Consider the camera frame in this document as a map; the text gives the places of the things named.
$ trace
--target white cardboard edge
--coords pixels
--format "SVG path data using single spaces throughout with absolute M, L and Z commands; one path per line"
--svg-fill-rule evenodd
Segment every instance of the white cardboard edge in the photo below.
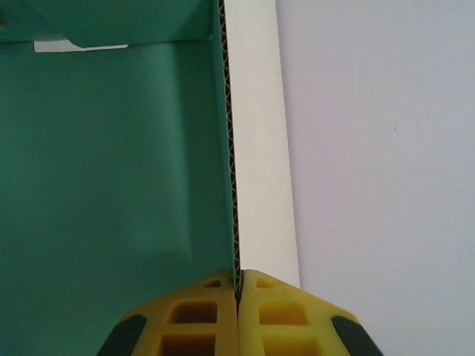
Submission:
M 242 269 L 300 286 L 275 0 L 225 0 Z
M 127 44 L 118 46 L 105 46 L 105 47 L 89 47 L 81 48 L 72 44 L 67 39 L 61 39 L 59 41 L 35 41 L 33 43 L 33 49 L 37 53 L 50 53 L 50 52 L 86 52 L 89 50 L 117 50 L 127 48 Z

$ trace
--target rectangular hole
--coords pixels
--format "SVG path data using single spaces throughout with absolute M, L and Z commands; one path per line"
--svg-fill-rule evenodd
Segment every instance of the rectangular hole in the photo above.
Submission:
M 264 336 L 265 356 L 322 356 L 315 339 L 309 337 Z
M 169 323 L 216 323 L 216 302 L 182 302 L 173 308 Z
M 33 49 L 37 53 L 57 53 L 57 52 L 85 52 L 88 50 L 117 50 L 120 48 L 127 48 L 127 44 L 120 46 L 106 46 L 106 47 L 78 47 L 67 39 L 61 41 L 35 41 Z
M 219 288 L 221 287 L 221 281 L 220 280 L 213 280 L 207 284 L 204 285 L 205 288 Z
M 308 325 L 304 307 L 295 302 L 264 303 L 259 308 L 259 321 L 267 325 Z
M 215 339 L 214 335 L 165 335 L 158 356 L 214 356 Z
M 259 278 L 256 284 L 258 288 L 274 288 L 274 285 L 263 278 Z

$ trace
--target yellow plastic part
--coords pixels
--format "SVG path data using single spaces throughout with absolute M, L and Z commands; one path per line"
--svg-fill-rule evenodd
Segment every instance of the yellow plastic part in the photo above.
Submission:
M 244 272 L 240 356 L 349 356 L 331 318 L 348 311 L 259 271 Z
M 130 310 L 147 323 L 131 356 L 238 356 L 230 270 L 217 271 Z

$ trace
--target black rubber grip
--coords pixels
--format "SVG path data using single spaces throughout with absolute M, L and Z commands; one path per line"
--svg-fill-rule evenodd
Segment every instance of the black rubber grip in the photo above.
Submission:
M 137 314 L 115 325 L 96 356 L 131 356 L 145 323 Z
M 363 326 L 345 317 L 332 317 L 332 323 L 350 356 L 383 356 Z

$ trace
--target green surface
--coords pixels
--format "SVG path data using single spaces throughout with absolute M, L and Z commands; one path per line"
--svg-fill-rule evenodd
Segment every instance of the green surface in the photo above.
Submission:
M 211 41 L 0 50 L 0 355 L 95 355 L 129 308 L 231 268 Z
M 0 43 L 64 37 L 80 47 L 205 39 L 212 0 L 0 0 Z
M 218 0 L 214 2 L 214 13 L 219 15 Z M 221 33 L 220 33 L 220 17 L 215 16 L 213 18 L 213 37 L 212 37 L 212 47 L 213 47 L 213 59 L 214 59 L 214 80 L 216 81 L 216 97 L 217 97 L 217 115 L 220 118 L 219 120 L 219 129 L 221 137 L 221 154 L 223 157 L 223 182 L 226 187 L 226 216 L 228 217 L 228 236 L 230 244 L 234 248 L 234 232 L 233 232 L 233 216 L 232 216 L 232 186 L 231 186 L 231 176 L 229 169 L 229 143 L 228 143 L 228 117 L 226 112 L 226 80 L 224 77 L 224 63 L 223 63 L 223 48 L 221 43 Z M 231 248 L 229 250 L 230 260 L 232 262 L 233 268 L 235 263 L 235 251 Z

